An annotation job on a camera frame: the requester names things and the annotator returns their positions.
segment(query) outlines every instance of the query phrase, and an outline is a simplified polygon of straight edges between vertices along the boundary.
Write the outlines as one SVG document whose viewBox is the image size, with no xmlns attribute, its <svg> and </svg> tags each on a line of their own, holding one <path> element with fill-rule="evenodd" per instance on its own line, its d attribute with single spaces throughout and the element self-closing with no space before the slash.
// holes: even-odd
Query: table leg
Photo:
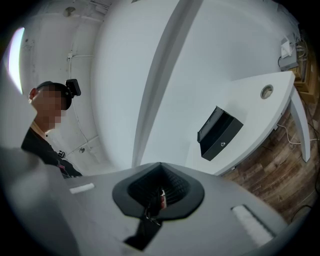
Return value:
<svg viewBox="0 0 320 256">
<path fill-rule="evenodd" d="M 291 91 L 289 107 L 301 142 L 302 159 L 307 162 L 310 159 L 308 121 L 304 106 L 295 87 Z"/>
</svg>

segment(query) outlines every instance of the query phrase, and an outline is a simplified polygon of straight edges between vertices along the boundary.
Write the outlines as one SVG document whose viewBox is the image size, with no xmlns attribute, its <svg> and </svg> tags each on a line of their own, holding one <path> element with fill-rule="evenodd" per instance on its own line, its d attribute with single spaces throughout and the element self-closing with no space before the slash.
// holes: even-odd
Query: cap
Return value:
<svg viewBox="0 0 320 256">
<path fill-rule="evenodd" d="M 41 87 L 50 86 L 50 85 L 54 85 L 56 88 L 58 88 L 61 91 L 61 96 L 63 96 L 66 100 L 66 109 L 68 109 L 71 106 L 72 95 L 69 89 L 64 84 L 58 83 L 58 82 L 45 81 L 39 84 L 39 86 L 36 89 L 38 90 Z"/>
</svg>

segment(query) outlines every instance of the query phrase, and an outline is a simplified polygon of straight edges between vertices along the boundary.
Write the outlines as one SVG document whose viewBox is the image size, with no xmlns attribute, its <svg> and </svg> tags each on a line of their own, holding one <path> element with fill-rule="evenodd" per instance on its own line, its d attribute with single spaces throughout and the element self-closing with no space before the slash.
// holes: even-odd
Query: black metal box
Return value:
<svg viewBox="0 0 320 256">
<path fill-rule="evenodd" d="M 236 136 L 243 124 L 218 106 L 197 134 L 201 156 L 211 161 Z"/>
</svg>

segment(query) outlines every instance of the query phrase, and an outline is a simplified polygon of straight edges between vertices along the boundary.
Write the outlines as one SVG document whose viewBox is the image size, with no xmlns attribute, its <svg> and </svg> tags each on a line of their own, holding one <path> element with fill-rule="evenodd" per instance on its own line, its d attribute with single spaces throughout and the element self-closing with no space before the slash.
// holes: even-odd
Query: wooden floor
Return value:
<svg viewBox="0 0 320 256">
<path fill-rule="evenodd" d="M 320 104 L 319 102 L 308 104 L 308 107 L 313 125 L 318 131 Z M 291 142 L 299 142 L 295 123 L 288 109 L 279 124 L 287 127 Z M 309 132 L 310 137 L 315 138 L 310 125 Z M 300 206 L 312 206 L 318 196 L 315 191 L 316 174 L 319 169 L 318 147 L 316 140 L 310 143 L 311 157 L 305 163 L 300 145 L 290 144 L 286 130 L 278 127 L 249 158 L 235 170 L 225 173 L 223 177 L 238 183 L 262 199 L 290 223 L 293 214 Z M 305 215 L 309 210 L 307 207 L 303 208 L 295 218 Z"/>
</svg>

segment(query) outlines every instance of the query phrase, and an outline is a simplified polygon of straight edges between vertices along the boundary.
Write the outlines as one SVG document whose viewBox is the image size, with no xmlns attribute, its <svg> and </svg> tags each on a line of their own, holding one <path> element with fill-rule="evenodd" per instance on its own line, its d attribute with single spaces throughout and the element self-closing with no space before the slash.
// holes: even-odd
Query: fluorescent light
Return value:
<svg viewBox="0 0 320 256">
<path fill-rule="evenodd" d="M 20 71 L 19 71 L 19 57 L 20 57 L 20 46 L 22 36 L 24 35 L 25 28 L 19 28 L 13 35 L 11 40 L 10 52 L 9 52 L 9 74 L 17 87 L 19 92 L 22 94 L 22 87 L 20 82 Z"/>
</svg>

